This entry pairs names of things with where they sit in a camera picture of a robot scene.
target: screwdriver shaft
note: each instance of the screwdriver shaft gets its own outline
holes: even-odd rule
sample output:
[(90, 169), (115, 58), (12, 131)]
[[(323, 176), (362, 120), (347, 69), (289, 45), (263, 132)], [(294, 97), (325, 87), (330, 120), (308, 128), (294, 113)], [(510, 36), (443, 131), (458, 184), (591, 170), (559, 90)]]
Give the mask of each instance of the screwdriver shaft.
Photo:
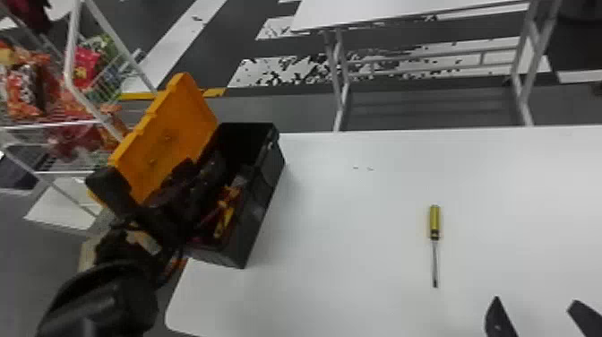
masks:
[(433, 288), (439, 288), (439, 265), (437, 261), (437, 241), (433, 240)]

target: metal table frame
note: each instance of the metal table frame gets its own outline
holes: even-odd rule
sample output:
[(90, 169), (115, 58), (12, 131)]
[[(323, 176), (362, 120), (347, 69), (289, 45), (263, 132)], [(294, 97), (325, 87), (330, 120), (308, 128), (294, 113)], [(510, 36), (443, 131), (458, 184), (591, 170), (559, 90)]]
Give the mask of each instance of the metal table frame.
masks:
[[(522, 119), (522, 123), (525, 126), (533, 126), (533, 117), (531, 115), (529, 109), (529, 95), (531, 93), (531, 89), (533, 88), (533, 84), (535, 82), (535, 78), (538, 72), (539, 63), (541, 62), (541, 58), (546, 51), (547, 44), (552, 36), (552, 31), (554, 30), (554, 26), (556, 24), (556, 17), (558, 14), (558, 10), (560, 9), (560, 5), (563, 0), (551, 0), (551, 5), (548, 8), (548, 11), (545, 13), (545, 17), (543, 19), (543, 28), (539, 31), (539, 28), (536, 24), (536, 17), (538, 7), (541, 4), (542, 0), (531, 0), (529, 4), (529, 9), (527, 10), (525, 21), (523, 23), (522, 32), (520, 34), (519, 43), (516, 47), (495, 47), (495, 48), (473, 48), (466, 49), (461, 51), (452, 51), (445, 53), (430, 53), (423, 54), (421, 56), (395, 56), (395, 57), (385, 57), (378, 59), (366, 59), (366, 60), (347, 60), (347, 55), (345, 52), (345, 47), (343, 44), (343, 30), (346, 27), (334, 27), (327, 30), (320, 30), (322, 35), (324, 36), (324, 47), (326, 51), (326, 56), (328, 57), (328, 66), (332, 70), (338, 69), (340, 66), (340, 75), (338, 71), (332, 71), (332, 87), (334, 89), (334, 99), (336, 101), (337, 113), (334, 119), (334, 126), (332, 131), (338, 132), (340, 131), (341, 123), (343, 117), (345, 116), (345, 112), (348, 107), (348, 96), (349, 90), (351, 87), (351, 79), (356, 77), (366, 77), (366, 76), (378, 76), (378, 75), (392, 75), (399, 73), (407, 73), (407, 72), (421, 72), (421, 71), (433, 71), (433, 70), (447, 70), (447, 69), (474, 69), (474, 68), (484, 68), (490, 66), (500, 66), (500, 65), (508, 65), (511, 67), (509, 80), (513, 87), (513, 95), (516, 100), (516, 104), (518, 110), (520, 112), (520, 117)], [(508, 4), (499, 4), (499, 5), (484, 5), (478, 8), (487, 8), (487, 7), (496, 7), (501, 5)], [(370, 22), (362, 22), (362, 25), (366, 25)], [(527, 72), (525, 81), (523, 82), (520, 79), (519, 75), (519, 65), (523, 58), (523, 52), (525, 48), (525, 44), (527, 43), (527, 39), (530, 40), (531, 45), (533, 46), (533, 57), (529, 61), (529, 70)], [(485, 54), (491, 52), (500, 52), (500, 51), (511, 51), (516, 50), (516, 56), (512, 62), (502, 62), (502, 63), (485, 63)], [(449, 65), (449, 66), (441, 66), (441, 67), (425, 67), (411, 69), (411, 70), (386, 70), (386, 71), (377, 71), (374, 69), (374, 64), (383, 62), (383, 61), (404, 61), (409, 59), (425, 58), (425, 57), (439, 57), (439, 56), (459, 56), (459, 55), (480, 55), (478, 64), (475, 65)], [(370, 73), (351, 73), (349, 71), (349, 65), (359, 65), (359, 64), (368, 64), (370, 65)]]

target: screwdriver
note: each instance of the screwdriver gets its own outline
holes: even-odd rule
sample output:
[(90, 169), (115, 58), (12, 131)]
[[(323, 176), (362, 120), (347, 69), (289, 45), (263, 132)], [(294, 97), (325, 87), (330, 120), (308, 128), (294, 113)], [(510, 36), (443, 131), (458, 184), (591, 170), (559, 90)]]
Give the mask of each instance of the screwdriver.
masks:
[(429, 212), (428, 236), (433, 244), (433, 288), (439, 288), (439, 266), (437, 263), (437, 245), (440, 237), (440, 207), (431, 206)]

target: table leg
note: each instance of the table leg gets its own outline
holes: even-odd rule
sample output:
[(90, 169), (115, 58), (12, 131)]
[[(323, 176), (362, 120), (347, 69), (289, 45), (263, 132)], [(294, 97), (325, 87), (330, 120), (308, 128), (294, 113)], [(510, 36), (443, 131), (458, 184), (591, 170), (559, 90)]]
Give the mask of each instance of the table leg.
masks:
[(334, 117), (334, 126), (332, 127), (333, 132), (340, 131), (340, 123), (343, 119), (343, 115), (345, 113), (345, 103), (342, 99), (342, 92), (339, 83), (339, 72), (337, 69), (338, 56), (335, 56), (334, 46), (336, 44), (331, 43), (331, 33), (327, 30), (323, 31), (324, 35), (324, 48), (326, 49), (326, 57), (328, 58), (328, 66), (331, 69), (331, 77), (332, 77), (332, 88), (334, 90), (334, 100), (337, 105), (337, 114)]
[(340, 100), (343, 102), (343, 108), (347, 109), (347, 98), (349, 95), (349, 89), (351, 87), (351, 80), (349, 79), (349, 65), (347, 63), (347, 53), (345, 52), (345, 46), (343, 44), (343, 32), (340, 28), (335, 30), (335, 37), (337, 39), (337, 46), (335, 48), (339, 50), (339, 62), (340, 62), (340, 70), (343, 75), (343, 89), (340, 95)]
[[(549, 12), (546, 14), (546, 20), (544, 22), (544, 27), (541, 34), (538, 33), (538, 28), (535, 23), (540, 0), (531, 1), (525, 16), (525, 22), (523, 23), (519, 44), (516, 48), (516, 56), (514, 57), (510, 71), (512, 86), (514, 87), (514, 96), (520, 111), (522, 123), (525, 126), (534, 125), (533, 116), (531, 115), (529, 109), (529, 96), (531, 94), (531, 90), (533, 89), (533, 84), (535, 83), (541, 58), (547, 49), (547, 44), (552, 36), (552, 32), (554, 31), (556, 16), (562, 1), (563, 0), (553, 0)], [(529, 70), (527, 72), (525, 82), (522, 83), (519, 75), (519, 65), (522, 61), (522, 54), (527, 43), (527, 39), (530, 39), (531, 41), (531, 45), (533, 47), (533, 57), (529, 60)]]

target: white floor stripe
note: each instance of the white floor stripe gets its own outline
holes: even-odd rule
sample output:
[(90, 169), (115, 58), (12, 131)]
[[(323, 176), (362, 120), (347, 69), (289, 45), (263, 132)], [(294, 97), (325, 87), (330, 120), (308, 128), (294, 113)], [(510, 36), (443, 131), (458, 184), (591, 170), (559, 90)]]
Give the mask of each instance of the white floor stripe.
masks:
[(281, 39), (290, 38), (299, 35), (309, 35), (309, 33), (293, 33), (290, 25), (293, 23), (294, 16), (280, 16), (278, 18), (269, 18), (255, 39)]
[(557, 72), (560, 83), (602, 82), (602, 69)]
[[(141, 67), (155, 87), (159, 86), (224, 3), (226, 0), (196, 0), (150, 50), (142, 60)], [(124, 92), (147, 91), (140, 79), (124, 84)]]
[[(454, 65), (474, 65), (478, 63), (478, 55), (464, 56), (444, 56), (431, 57), (429, 59), (418, 59), (424, 53), (450, 52), (461, 51), (474, 48), (496, 48), (496, 47), (514, 47), (518, 43), (519, 38), (504, 38), (493, 40), (472, 40), (461, 41), (457, 43), (438, 43), (424, 45), (414, 50), (405, 51), (404, 54), (416, 56), (417, 60), (409, 62), (401, 62), (395, 66), (396, 70), (412, 70), (424, 68), (425, 66), (440, 67)], [(353, 58), (361, 57), (362, 59), (378, 59), (390, 51), (381, 49), (371, 49), (370, 54), (374, 56), (360, 56), (367, 54), (366, 50), (351, 52)], [(487, 53), (485, 57), (486, 64), (511, 62), (514, 58), (514, 51)], [(520, 73), (528, 71), (528, 61), (533, 55), (533, 48), (530, 44), (525, 47), (522, 62), (519, 66)], [(316, 61), (318, 57), (310, 56), (276, 56), (256, 58), (253, 60), (243, 60), (241, 65), (236, 70), (234, 76), (228, 84), (229, 88), (241, 87), (257, 87), (257, 86), (274, 86), (282, 84), (313, 84), (324, 83), (330, 81), (330, 72), (326, 66), (325, 57), (322, 56), (320, 61)], [(375, 69), (383, 69), (387, 66), (387, 70), (391, 69), (388, 65), (376, 65)], [(369, 73), (369, 65), (363, 65), (358, 69), (360, 73)], [(549, 73), (551, 71), (547, 57), (542, 59), (538, 72)], [(510, 72), (509, 66), (496, 66), (479, 69), (461, 69), (434, 72), (425, 71), (421, 73), (407, 73), (404, 78), (420, 79), (420, 78), (449, 78), (449, 77), (466, 77), (466, 76), (488, 76), (488, 75), (507, 75)]]

